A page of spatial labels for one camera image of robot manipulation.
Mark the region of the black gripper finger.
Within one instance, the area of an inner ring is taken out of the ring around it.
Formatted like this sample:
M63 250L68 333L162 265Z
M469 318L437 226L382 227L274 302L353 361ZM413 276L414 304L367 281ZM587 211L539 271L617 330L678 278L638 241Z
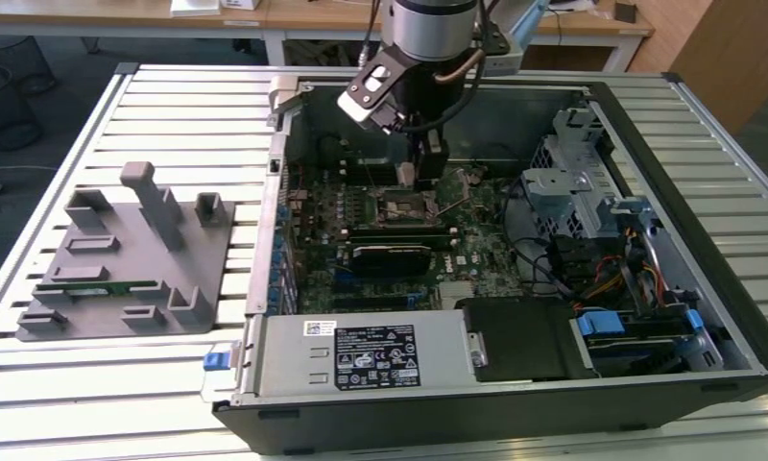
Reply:
M405 159L398 165L399 182L405 187L415 186L421 155L422 141L417 136L410 136L407 138Z
M419 183L433 183L439 180L450 158L449 143L438 136L426 136L422 139L419 160Z

